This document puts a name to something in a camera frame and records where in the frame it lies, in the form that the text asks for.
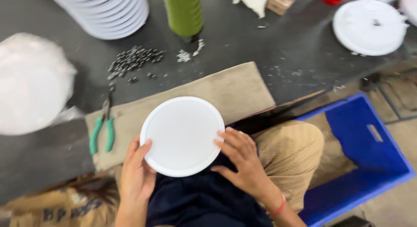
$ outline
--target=green cylindrical roll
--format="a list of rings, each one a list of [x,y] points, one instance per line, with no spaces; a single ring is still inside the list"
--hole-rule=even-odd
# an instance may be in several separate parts
[[[203,28],[200,0],[164,0],[168,23],[181,37],[198,34]]]

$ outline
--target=gray work table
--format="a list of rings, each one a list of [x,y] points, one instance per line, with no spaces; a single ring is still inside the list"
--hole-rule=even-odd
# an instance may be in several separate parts
[[[29,32],[60,45],[78,70],[68,105],[84,112],[101,108],[108,91],[108,66],[118,53],[135,45],[165,50],[164,59],[117,79],[115,105],[250,61],[258,65],[279,105],[409,58],[404,47],[382,57],[352,55],[337,41],[331,27],[338,6],[328,6],[321,0],[296,0],[285,16],[266,11],[264,19],[258,19],[243,4],[232,5],[232,0],[201,0],[201,38],[206,46],[193,62],[178,63],[180,47],[168,27],[163,0],[148,1],[149,18],[138,32],[120,40],[103,41],[86,34],[52,0],[0,0],[0,40]],[[149,72],[158,77],[148,79]],[[129,76],[137,76],[140,81],[127,85]],[[0,205],[94,169],[82,120],[29,135],[1,136],[0,144]]]

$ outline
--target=green-handled pliers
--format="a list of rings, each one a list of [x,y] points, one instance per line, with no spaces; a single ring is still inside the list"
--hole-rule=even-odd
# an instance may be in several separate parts
[[[90,153],[95,154],[97,153],[97,137],[100,133],[101,126],[103,125],[104,121],[106,121],[106,128],[108,131],[108,138],[107,138],[107,145],[106,145],[106,152],[110,152],[111,148],[113,147],[114,143],[114,128],[113,128],[113,120],[114,118],[110,116],[110,96],[109,98],[104,101],[103,103],[103,115],[101,117],[96,118],[96,127],[93,130],[90,138]]]

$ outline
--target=red thread bracelet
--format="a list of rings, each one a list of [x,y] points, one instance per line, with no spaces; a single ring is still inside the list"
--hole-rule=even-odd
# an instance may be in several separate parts
[[[268,210],[268,208],[267,208],[266,210],[269,212],[269,214],[271,214],[271,215],[275,215],[275,214],[280,213],[280,212],[284,209],[284,205],[285,205],[285,196],[284,196],[284,195],[282,195],[282,204],[281,204],[281,206],[279,207],[279,209],[278,209],[278,210],[276,210],[276,211],[274,211],[274,212],[269,211],[269,210]]]

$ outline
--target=round white lid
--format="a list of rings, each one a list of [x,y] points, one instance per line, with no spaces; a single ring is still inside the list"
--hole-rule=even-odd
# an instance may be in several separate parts
[[[145,156],[149,166],[172,177],[196,174],[209,166],[220,149],[224,122],[218,110],[197,97],[177,97],[156,107],[143,123],[141,145],[152,139]]]
[[[408,25],[392,6],[378,0],[356,0],[341,6],[334,18],[337,39],[348,49],[370,56],[397,50]]]

